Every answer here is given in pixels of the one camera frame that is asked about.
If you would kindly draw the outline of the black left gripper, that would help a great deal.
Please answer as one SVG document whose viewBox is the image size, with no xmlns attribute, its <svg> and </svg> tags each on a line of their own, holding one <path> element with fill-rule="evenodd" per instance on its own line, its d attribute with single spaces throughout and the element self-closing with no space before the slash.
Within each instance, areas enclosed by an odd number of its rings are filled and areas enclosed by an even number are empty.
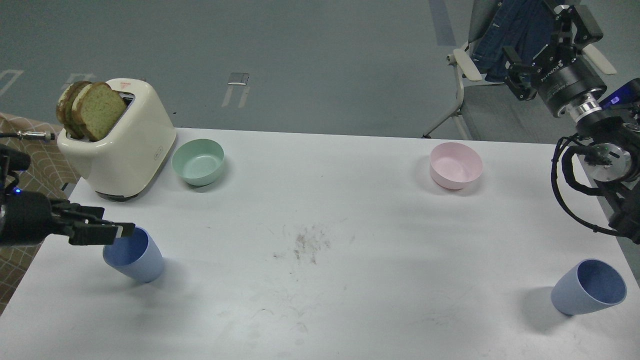
<svg viewBox="0 0 640 360">
<path fill-rule="evenodd" d="M 116 239 L 133 235 L 134 223 L 106 223 L 104 214 L 102 207 L 48 198 L 34 191 L 12 193 L 1 202 L 0 244 L 35 246 L 53 234 L 67 236 L 72 246 L 112 245 Z M 66 223 L 74 223 L 71 230 Z"/>
</svg>

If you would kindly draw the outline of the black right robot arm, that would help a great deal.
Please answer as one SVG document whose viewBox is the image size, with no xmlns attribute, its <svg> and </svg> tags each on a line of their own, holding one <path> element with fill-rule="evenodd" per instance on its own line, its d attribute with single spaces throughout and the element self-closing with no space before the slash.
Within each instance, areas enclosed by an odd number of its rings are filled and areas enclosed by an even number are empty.
<svg viewBox="0 0 640 360">
<path fill-rule="evenodd" d="M 583 5 L 547 0 L 554 18 L 548 44 L 526 63 L 513 47 L 504 47 L 505 84 L 520 101 L 540 96 L 554 117 L 567 114 L 573 136 L 558 140 L 551 160 L 551 189 L 562 209 L 594 231 L 639 243 L 639 81 L 618 89 L 601 104 L 607 87 L 600 73 L 617 71 L 595 47 L 603 33 Z M 558 174 L 575 191 L 601 197 L 613 211 L 608 226 L 579 218 L 567 206 Z"/>
</svg>

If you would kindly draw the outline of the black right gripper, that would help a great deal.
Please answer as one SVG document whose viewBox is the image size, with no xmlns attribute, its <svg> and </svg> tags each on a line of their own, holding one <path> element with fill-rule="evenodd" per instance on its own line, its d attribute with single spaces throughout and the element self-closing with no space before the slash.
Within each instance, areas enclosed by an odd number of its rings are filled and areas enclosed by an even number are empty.
<svg viewBox="0 0 640 360">
<path fill-rule="evenodd" d="M 554 117 L 585 96 L 595 100 L 607 89 L 589 62 L 604 63 L 594 46 L 604 32 L 587 6 L 546 4 L 553 16 L 550 43 L 526 63 L 512 46 L 502 48 L 507 60 L 504 83 L 519 101 L 539 98 Z"/>
</svg>

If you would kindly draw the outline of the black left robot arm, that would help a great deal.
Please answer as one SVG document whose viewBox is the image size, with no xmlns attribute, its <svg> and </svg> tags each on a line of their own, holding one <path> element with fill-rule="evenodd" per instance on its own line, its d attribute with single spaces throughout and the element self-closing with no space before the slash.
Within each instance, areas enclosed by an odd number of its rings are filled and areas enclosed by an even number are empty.
<svg viewBox="0 0 640 360">
<path fill-rule="evenodd" d="M 31 157 L 1 146 L 0 244 L 3 248 L 41 244 L 49 235 L 68 238 L 72 246 L 112 245 L 130 237 L 135 224 L 103 219 L 102 207 L 82 206 L 67 199 L 19 189 L 19 174 L 31 166 Z"/>
</svg>

